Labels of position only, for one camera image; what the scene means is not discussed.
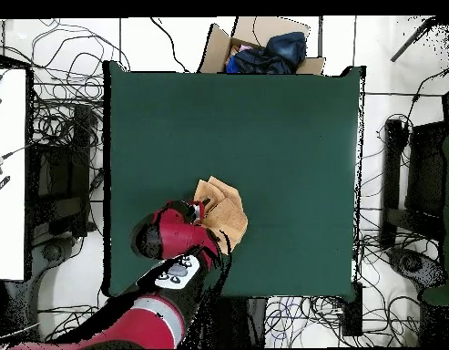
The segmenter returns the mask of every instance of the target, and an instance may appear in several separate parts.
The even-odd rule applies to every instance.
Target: box flap
[[[199,73],[218,73],[224,70],[224,62],[230,51],[230,36],[213,24],[209,29]]]
[[[301,65],[297,67],[296,74],[321,75],[324,66],[324,57],[306,57]]]
[[[306,39],[310,28],[302,23],[282,17],[240,16],[232,37],[254,45],[266,46],[268,40],[273,36],[289,34],[290,32],[303,32]]]

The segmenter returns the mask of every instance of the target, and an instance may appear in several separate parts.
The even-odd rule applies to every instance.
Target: dark green tabletop
[[[191,199],[211,175],[239,190],[249,219],[224,295],[351,292],[360,68],[343,77],[109,71],[111,295],[156,263],[130,250],[132,228],[168,200]]]

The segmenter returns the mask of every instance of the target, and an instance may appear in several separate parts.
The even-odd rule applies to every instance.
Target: black cable
[[[255,36],[255,40],[257,41],[259,46],[262,46],[260,41],[257,38],[257,35],[255,34],[255,23],[257,22],[257,16],[255,16],[255,19],[253,20],[253,28],[251,29],[251,31],[253,32],[253,36]]]
[[[155,26],[157,26],[162,32],[164,32],[168,36],[170,44],[172,45],[172,56],[174,57],[174,60],[182,66],[184,72],[189,73],[189,71],[185,68],[185,66],[181,62],[179,62],[179,60],[176,58],[176,49],[174,47],[174,40],[172,40],[172,37],[170,36],[168,31],[166,31],[162,26],[160,26],[152,17],[150,18],[150,20]]]

